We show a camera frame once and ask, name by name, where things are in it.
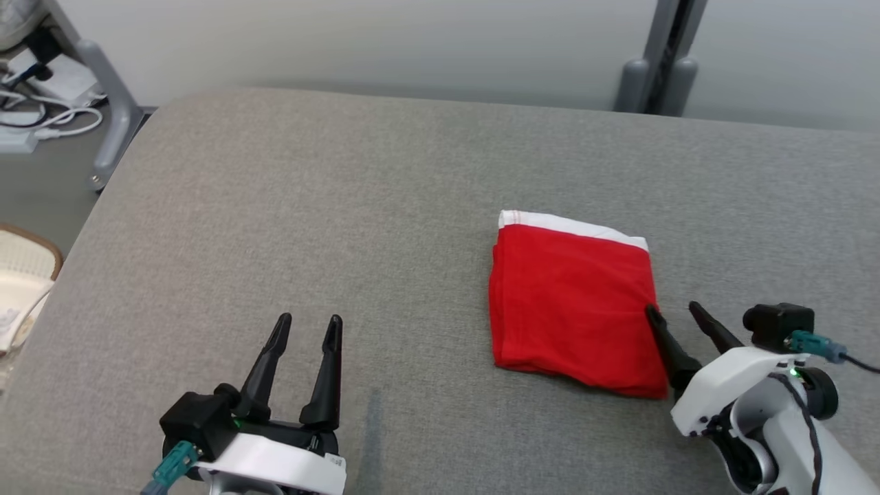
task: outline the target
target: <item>gray cushion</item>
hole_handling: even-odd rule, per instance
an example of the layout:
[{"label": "gray cushion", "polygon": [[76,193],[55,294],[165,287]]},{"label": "gray cushion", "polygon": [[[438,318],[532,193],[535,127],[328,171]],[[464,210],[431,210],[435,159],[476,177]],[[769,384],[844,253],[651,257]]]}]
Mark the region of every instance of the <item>gray cushion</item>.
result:
[{"label": "gray cushion", "polygon": [[[0,411],[4,492],[134,493],[185,391],[240,385],[293,314],[271,405],[296,420],[345,320],[351,493],[733,492],[671,402],[493,366],[498,211],[648,239],[659,302],[743,339],[794,302],[880,361],[880,156],[870,135],[657,116],[248,89],[161,108],[89,218]],[[880,479],[878,378],[821,365],[840,442]],[[177,493],[200,493],[185,482]]]}]

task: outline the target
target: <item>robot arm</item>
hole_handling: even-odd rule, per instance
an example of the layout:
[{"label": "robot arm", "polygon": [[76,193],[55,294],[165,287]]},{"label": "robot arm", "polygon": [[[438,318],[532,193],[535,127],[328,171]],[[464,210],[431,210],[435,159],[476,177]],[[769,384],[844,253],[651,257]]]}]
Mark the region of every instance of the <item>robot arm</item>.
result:
[{"label": "robot arm", "polygon": [[290,323],[290,314],[278,319],[241,393],[228,383],[211,395],[186,392],[162,416],[165,458],[143,495],[167,493],[184,475],[207,482],[211,495],[342,494],[346,463],[334,434],[340,415],[342,319],[330,319],[312,400],[303,407],[300,424],[272,421],[268,406]]},{"label": "robot arm", "polygon": [[880,495],[818,421],[837,411],[833,381],[805,367],[810,354],[785,352],[795,330],[812,333],[810,309],[755,307],[744,321],[759,347],[743,346],[699,303],[690,310],[722,354],[706,366],[681,349],[655,307],[646,310],[676,400],[672,420],[683,435],[715,444],[740,492]]}]

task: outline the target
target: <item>white cable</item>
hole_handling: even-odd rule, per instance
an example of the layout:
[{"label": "white cable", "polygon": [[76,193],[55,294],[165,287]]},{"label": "white cable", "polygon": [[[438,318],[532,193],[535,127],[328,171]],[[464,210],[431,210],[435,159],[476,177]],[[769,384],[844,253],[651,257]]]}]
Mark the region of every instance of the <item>white cable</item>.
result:
[{"label": "white cable", "polygon": [[[56,100],[54,98],[47,98],[45,96],[26,97],[25,95],[19,94],[17,92],[8,92],[8,91],[0,90],[0,97],[8,97],[8,98],[15,99],[15,101],[13,101],[11,104],[6,106],[7,109],[15,107],[18,103],[21,103],[22,101],[25,101],[28,99],[39,101],[40,102],[40,118],[42,118],[42,116],[46,113],[46,106],[42,105],[43,102],[54,103],[56,105],[60,105],[62,107],[68,108],[66,111],[61,112],[60,114],[58,114],[58,115],[56,115],[56,116],[54,116],[44,122],[41,122],[37,125],[34,125],[32,127],[17,128],[17,129],[21,129],[22,131],[36,130],[37,132],[34,134],[37,137],[37,139],[54,139],[56,137],[77,136],[77,135],[84,134],[85,132],[88,132],[92,129],[97,128],[101,124],[101,122],[104,120],[104,115],[102,113],[100,113],[100,111],[98,111],[94,108],[91,108],[91,107],[79,107],[79,108],[72,107],[70,105],[70,103],[68,103],[66,101]],[[50,125],[63,125],[66,123],[70,123],[71,121],[73,121],[74,117],[76,117],[77,114],[95,115],[95,117],[96,117],[95,122],[92,122],[91,124],[84,126],[84,127],[81,127],[79,129],[71,129],[71,130],[46,129],[46,127],[48,127]]]},{"label": "white cable", "polygon": [[[92,122],[91,124],[89,124],[85,127],[81,127],[79,129],[71,129],[71,130],[46,129],[47,126],[52,125],[54,123],[57,123],[63,117],[70,115],[70,117],[72,118],[72,116],[75,114],[92,114],[92,115],[95,115],[95,117],[97,117],[97,118],[95,119],[95,122]],[[98,127],[101,124],[101,121],[103,121],[103,120],[104,120],[104,115],[94,108],[88,108],[88,107],[72,108],[62,114],[59,114],[59,115],[52,117],[51,119],[43,122],[42,124],[40,124],[39,127],[35,127],[32,129],[37,129],[37,131],[34,133],[34,135],[37,136],[37,139],[53,139],[55,137],[78,136],[78,135],[84,134],[85,132],[88,132],[92,129],[95,129],[96,127]]]},{"label": "white cable", "polygon": [[[5,67],[9,68],[9,61],[6,61]],[[18,74],[6,74],[3,79],[0,79],[0,84],[8,85],[12,81],[18,79],[18,76],[22,75],[24,72],[19,72]]]},{"label": "white cable", "polygon": [[[6,108],[0,109],[0,115],[3,115],[4,111],[7,111],[7,113],[10,113],[10,112],[8,112],[8,110],[11,109],[12,107],[15,107],[15,105],[9,105]],[[43,116],[45,116],[45,115],[46,115],[46,106],[40,104],[40,116],[38,116],[37,120],[34,122],[39,122],[40,120],[42,120]],[[10,127],[11,129],[29,130],[29,129],[34,129],[36,126],[39,125],[39,124],[35,123],[33,126],[30,126],[30,127],[14,127],[16,124],[18,124],[18,122],[7,122],[7,121],[4,121],[3,119],[0,119],[0,126],[5,125],[5,126]]]}]

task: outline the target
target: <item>floor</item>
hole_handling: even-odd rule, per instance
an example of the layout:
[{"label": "floor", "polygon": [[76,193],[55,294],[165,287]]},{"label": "floor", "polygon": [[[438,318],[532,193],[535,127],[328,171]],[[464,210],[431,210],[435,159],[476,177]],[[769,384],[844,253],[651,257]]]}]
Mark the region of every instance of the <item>floor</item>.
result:
[{"label": "floor", "polygon": [[36,233],[69,253],[98,200],[86,180],[106,133],[109,108],[102,111],[104,122],[92,132],[42,141],[31,154],[0,154],[0,223]]}]

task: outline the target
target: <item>red cloth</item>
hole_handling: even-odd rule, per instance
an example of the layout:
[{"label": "red cloth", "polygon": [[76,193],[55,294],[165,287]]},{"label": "red cloth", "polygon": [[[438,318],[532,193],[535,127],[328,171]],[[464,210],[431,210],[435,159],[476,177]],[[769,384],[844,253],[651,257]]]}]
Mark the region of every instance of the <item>red cloth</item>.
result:
[{"label": "red cloth", "polygon": [[[535,214],[509,218],[517,222],[521,215]],[[495,364],[665,398],[666,375],[645,317],[645,306],[656,304],[647,246],[623,240],[529,225],[500,228],[489,278]]]}]

